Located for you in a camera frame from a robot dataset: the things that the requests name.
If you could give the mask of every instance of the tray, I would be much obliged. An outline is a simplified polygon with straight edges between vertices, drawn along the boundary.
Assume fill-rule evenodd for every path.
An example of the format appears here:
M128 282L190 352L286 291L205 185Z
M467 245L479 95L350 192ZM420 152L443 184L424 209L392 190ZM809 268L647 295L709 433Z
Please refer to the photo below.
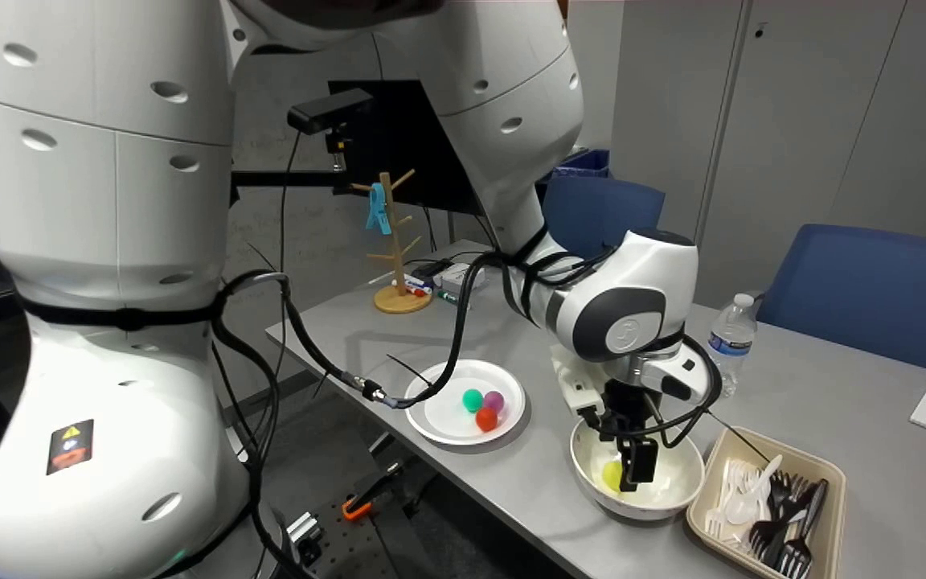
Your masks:
M813 456L813 453L808 453L799 447L790 447L783 441L775 441L768 433L760 433L760 431L749 431L749 429L738 429L738 425L737 425L737 431L742 438L749 438L768 456L783 453L782 456L782 468L783 472L828 483L827 505L822 505L822 512L821 512L821 519L815 519L815 524L809 532L809 551L813 551L809 579L831 579L835 576L835 563L839 563L839 533L843 533L843 512L844 512L844 472L835 462L828 462L822 456ZM687 505L686 520L687 520L690 533L699 533L709 551L737 561L738 565L751 570L755 576L775 576L777 579L782 573L775 573L772 565L764 565L751 552L726 546L723 541L718 541L706 532L706 512L718 508L718 502L721 502L723 462L726 459L749 459L760 468L764 465L762 456L751 453L751 447L745 447L737 433L723 431L721 441L709 451L703 488Z

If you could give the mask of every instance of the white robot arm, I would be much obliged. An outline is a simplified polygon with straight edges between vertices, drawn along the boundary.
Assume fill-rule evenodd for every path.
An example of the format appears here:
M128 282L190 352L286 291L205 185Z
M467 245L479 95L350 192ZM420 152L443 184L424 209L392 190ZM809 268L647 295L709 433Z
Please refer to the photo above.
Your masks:
M581 118L552 0L0 0L0 260L33 327L0 445L0 576L156 576L215 536L255 541L224 533L255 491L205 362L232 76L255 45L372 27L386 76L424 82L498 250L558 253L531 190ZM690 245L630 235L581 280L514 269L512 291L610 359L674 348L694 269Z

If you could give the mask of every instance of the yellow object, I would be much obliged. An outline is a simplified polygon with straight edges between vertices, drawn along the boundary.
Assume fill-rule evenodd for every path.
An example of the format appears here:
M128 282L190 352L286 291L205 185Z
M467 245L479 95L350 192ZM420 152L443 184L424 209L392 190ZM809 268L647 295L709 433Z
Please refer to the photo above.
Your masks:
M621 475L625 475L621 459L604 462L598 475L604 488L621 491Z
M380 291L372 295L372 304L375 304L380 312L390 312L390 315L419 312L419 310L424 310L428 302L431 302L431 291L414 295L414 291L397 291L396 286L386 286L386 290L380 290Z

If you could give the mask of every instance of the gray table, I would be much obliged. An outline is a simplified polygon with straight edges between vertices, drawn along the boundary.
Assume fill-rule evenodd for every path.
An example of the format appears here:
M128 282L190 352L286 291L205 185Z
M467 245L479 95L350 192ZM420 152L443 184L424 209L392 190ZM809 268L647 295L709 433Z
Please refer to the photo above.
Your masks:
M390 362L396 353L419 371L439 362L450 343L452 304L434 302L419 315L380 315L372 290L333 295L304 312L321 352L386 390L412 379ZM431 465L479 497L503 524L545 551L575 576L738 576L709 552L686 520L630 524L600 512L575 486L566 438L575 416L550 371L550 334L512 315L488 282L475 291L464 356L512 371L528 390L528 421L509 441L452 451L424 441L401 412L367 404ZM703 338L709 310L694 310L687 332ZM844 468L839 576L926 576L926 429L909 421L926 392L926 371L813 341L762 326L742 387L712 404L718 416L821 453ZM721 433L700 421L694 441L706 451Z

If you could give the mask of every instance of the sticker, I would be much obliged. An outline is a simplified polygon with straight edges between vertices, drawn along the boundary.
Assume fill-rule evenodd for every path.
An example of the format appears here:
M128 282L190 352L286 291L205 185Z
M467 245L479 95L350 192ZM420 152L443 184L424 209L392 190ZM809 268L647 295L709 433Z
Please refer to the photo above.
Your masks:
M74 421L67 429L50 431L47 441L47 472L69 468L88 462L94 451L94 421Z

